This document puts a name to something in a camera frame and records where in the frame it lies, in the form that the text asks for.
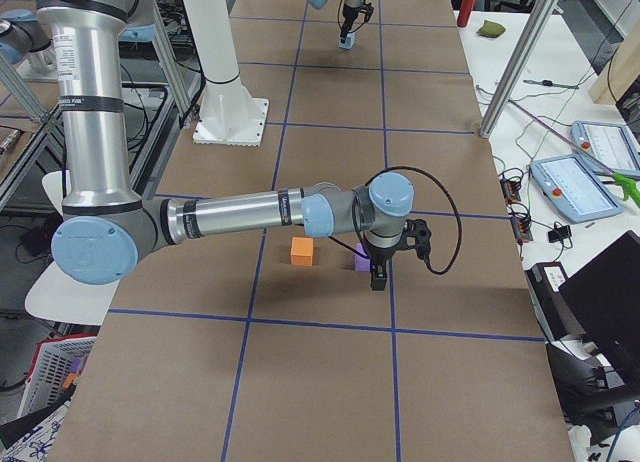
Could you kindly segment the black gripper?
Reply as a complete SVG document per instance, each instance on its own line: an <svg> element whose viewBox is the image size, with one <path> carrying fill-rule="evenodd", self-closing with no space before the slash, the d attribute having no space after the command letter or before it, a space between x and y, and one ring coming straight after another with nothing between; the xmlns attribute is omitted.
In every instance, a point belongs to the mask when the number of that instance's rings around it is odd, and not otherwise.
<svg viewBox="0 0 640 462"><path fill-rule="evenodd" d="M340 26L340 41L341 42L346 42L348 37L349 37L349 33L352 27L352 24L356 21L356 19L358 18L359 15L359 11L360 11L360 5L357 4L356 6L350 6L348 4L344 4L342 7L342 16L343 16L343 23Z"/></svg>
<svg viewBox="0 0 640 462"><path fill-rule="evenodd" d="M365 243L365 250L370 260L370 288L372 291L384 291L388 282L386 261L397 251L397 245L378 247L370 242Z"/></svg>

